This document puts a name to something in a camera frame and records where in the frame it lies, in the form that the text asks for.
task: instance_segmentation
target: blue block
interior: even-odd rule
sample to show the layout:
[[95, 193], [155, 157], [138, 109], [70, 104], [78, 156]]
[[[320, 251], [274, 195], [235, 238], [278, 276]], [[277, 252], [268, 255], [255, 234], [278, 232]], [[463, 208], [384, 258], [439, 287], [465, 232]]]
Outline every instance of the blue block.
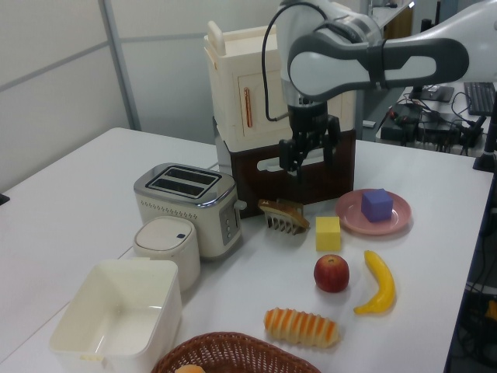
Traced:
[[363, 193], [360, 210], [371, 222], [390, 220], [394, 200], [385, 189], [370, 190]]

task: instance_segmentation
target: brown basket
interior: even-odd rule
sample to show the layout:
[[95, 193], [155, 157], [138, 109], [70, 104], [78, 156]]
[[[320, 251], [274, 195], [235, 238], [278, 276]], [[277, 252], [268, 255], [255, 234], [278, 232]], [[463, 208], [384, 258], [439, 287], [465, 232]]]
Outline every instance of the brown basket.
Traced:
[[208, 333], [180, 344], [165, 355], [152, 373], [174, 373], [195, 364], [206, 373], [319, 373], [299, 357], [241, 333]]

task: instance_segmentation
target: yellow cube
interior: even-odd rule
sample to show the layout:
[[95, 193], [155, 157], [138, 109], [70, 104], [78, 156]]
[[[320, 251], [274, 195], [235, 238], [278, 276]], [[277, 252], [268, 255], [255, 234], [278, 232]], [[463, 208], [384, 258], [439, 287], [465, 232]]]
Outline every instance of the yellow cube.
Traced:
[[335, 216], [316, 218], [316, 250], [339, 251], [340, 219]]

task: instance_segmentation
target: apple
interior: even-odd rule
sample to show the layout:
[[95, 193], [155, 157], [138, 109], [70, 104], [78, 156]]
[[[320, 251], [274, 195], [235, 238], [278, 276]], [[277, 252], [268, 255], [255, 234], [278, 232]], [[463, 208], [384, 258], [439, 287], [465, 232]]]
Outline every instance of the apple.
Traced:
[[349, 264], [338, 255], [324, 255], [314, 267], [316, 285], [328, 293], [338, 293], [349, 284]]

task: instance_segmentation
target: silver toaster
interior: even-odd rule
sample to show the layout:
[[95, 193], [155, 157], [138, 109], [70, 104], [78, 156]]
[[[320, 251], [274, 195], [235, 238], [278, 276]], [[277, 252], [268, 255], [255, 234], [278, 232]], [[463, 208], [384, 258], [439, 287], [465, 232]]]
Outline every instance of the silver toaster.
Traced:
[[144, 223], [158, 216], [191, 221], [203, 259], [223, 256], [241, 238], [239, 210], [246, 203], [228, 174], [165, 163], [138, 179], [134, 192]]

